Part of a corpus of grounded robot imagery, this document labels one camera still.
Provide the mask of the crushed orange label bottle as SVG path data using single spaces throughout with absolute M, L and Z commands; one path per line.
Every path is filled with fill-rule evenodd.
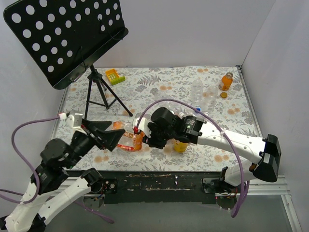
M 125 121 L 115 121 L 112 125 L 113 130 L 124 129 L 126 132 L 119 140 L 117 147 L 125 151 L 135 152 L 142 149 L 142 139 L 144 133 L 135 134 L 132 125 Z

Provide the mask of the gold bottle cap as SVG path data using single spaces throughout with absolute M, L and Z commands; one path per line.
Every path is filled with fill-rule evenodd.
M 220 94 L 220 96 L 221 96 L 221 98 L 225 99 L 225 98 L 227 98 L 227 93 L 226 92 L 222 92 Z

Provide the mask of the orange juice bottle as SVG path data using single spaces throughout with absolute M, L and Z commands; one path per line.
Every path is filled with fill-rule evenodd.
M 228 91 L 233 82 L 233 73 L 227 72 L 221 79 L 219 84 L 219 89 L 222 91 Z

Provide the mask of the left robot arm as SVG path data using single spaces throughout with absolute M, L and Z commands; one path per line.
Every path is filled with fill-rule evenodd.
M 41 164 L 30 178 L 26 192 L 14 211 L 0 219 L 1 230 L 9 232 L 43 232 L 46 225 L 63 209 L 83 195 L 114 193 L 116 180 L 105 179 L 95 169 L 83 172 L 65 190 L 57 193 L 74 167 L 93 147 L 113 151 L 124 129 L 109 130 L 110 121 L 82 120 L 67 144 L 61 139 L 49 141 L 40 156 Z

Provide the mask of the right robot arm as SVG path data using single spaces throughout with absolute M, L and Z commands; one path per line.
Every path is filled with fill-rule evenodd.
M 168 140 L 207 145 L 234 152 L 244 158 L 242 164 L 224 167 L 217 179 L 205 179 L 206 192 L 225 193 L 253 179 L 274 183 L 278 180 L 281 148 L 277 136 L 251 137 L 216 126 L 195 115 L 173 114 L 165 107 L 153 112 L 151 118 L 138 119 L 138 130 L 144 133 L 143 142 L 163 149 Z

